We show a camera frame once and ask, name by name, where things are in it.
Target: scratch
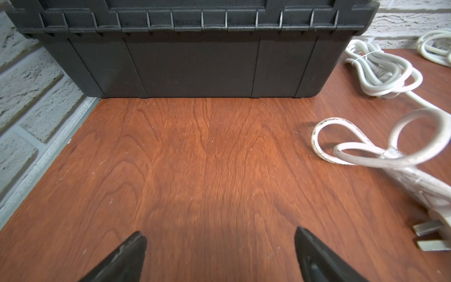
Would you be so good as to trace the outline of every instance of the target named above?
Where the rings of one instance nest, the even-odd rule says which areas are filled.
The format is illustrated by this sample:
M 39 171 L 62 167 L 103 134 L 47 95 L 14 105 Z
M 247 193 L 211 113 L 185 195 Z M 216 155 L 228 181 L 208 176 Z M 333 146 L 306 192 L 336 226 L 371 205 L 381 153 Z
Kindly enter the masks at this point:
M 125 153 L 125 154 L 128 154 L 128 153 L 130 153 L 131 151 L 134 151 L 135 149 L 131 149 L 130 151 L 128 151 L 128 152 Z

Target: metal pin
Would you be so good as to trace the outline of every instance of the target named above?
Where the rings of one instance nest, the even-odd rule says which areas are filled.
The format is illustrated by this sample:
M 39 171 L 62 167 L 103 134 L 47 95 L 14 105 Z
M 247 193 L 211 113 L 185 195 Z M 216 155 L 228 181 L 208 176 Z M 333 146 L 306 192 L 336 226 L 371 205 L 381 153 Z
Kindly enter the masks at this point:
M 451 242 L 445 240 L 417 241 L 418 247 L 423 251 L 450 251 Z
M 415 233 L 421 237 L 424 235 L 434 233 L 435 231 L 439 230 L 443 226 L 444 225 L 440 220 L 435 220 L 435 221 L 429 221 L 429 222 L 414 225 L 413 229 L 414 229 Z

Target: wooden table top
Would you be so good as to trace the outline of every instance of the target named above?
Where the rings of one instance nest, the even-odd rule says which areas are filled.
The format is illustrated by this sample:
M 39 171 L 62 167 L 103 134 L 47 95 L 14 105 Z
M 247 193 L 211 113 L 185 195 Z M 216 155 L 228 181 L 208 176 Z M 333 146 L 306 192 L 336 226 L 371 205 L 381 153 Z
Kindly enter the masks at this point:
M 451 111 L 451 69 L 389 50 L 424 75 L 415 90 Z M 76 281 L 134 231 L 148 239 L 141 281 L 302 281 L 304 226 L 369 281 L 451 281 L 451 253 L 422 252 L 425 210 L 381 170 L 319 159 L 315 124 L 339 116 L 386 148 L 419 106 L 362 94 L 340 61 L 313 98 L 102 100 L 0 232 L 0 280 Z M 400 149 L 433 134 L 408 125 Z M 320 144 L 357 140 L 338 126 Z M 420 165 L 451 183 L 451 148 Z

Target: storage box lid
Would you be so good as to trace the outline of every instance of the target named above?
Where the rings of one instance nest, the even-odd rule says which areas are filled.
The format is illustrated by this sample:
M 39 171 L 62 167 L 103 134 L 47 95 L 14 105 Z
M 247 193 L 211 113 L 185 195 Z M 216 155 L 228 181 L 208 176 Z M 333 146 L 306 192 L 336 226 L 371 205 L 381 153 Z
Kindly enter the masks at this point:
M 22 34 L 167 31 L 363 31 L 371 0 L 11 0 Z

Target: brown wooden surface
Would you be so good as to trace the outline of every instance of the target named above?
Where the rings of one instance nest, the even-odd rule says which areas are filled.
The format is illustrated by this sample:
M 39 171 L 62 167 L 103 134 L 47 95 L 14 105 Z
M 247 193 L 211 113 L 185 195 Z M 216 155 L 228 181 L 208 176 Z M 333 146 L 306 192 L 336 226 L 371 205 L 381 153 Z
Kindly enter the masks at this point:
M 451 69 L 389 51 L 424 74 L 415 92 L 451 111 Z M 141 281 L 302 281 L 304 226 L 372 282 L 450 281 L 451 253 L 425 253 L 427 219 L 381 170 L 339 166 L 311 149 L 313 126 L 346 118 L 385 147 L 418 108 L 361 94 L 340 61 L 309 99 L 102 100 L 0 232 L 1 281 L 76 281 L 133 231 L 149 244 Z M 414 122 L 411 153 L 434 126 Z M 356 140 L 331 126 L 324 147 Z M 451 183 L 451 149 L 421 165 Z

